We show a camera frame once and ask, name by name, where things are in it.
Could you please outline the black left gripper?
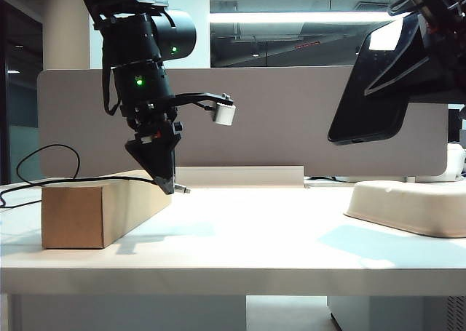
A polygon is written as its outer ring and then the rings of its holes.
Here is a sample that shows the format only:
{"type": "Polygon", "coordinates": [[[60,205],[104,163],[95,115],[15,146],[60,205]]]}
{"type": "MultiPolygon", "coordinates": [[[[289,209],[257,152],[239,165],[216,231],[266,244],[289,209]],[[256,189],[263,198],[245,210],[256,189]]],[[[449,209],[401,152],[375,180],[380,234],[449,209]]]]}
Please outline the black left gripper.
{"type": "Polygon", "coordinates": [[[165,194],[175,191],[175,146],[183,129],[175,122],[181,99],[175,95],[122,95],[120,111],[135,139],[125,149],[165,194]]]}

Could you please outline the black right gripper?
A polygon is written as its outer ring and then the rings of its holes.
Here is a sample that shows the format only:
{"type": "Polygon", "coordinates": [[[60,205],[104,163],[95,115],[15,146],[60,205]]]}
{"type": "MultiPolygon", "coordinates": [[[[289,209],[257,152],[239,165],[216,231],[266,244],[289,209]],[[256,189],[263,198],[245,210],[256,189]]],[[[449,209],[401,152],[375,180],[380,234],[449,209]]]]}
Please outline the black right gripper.
{"type": "Polygon", "coordinates": [[[396,46],[374,63],[365,96],[418,103],[465,102],[465,0],[411,0],[396,46]]]}

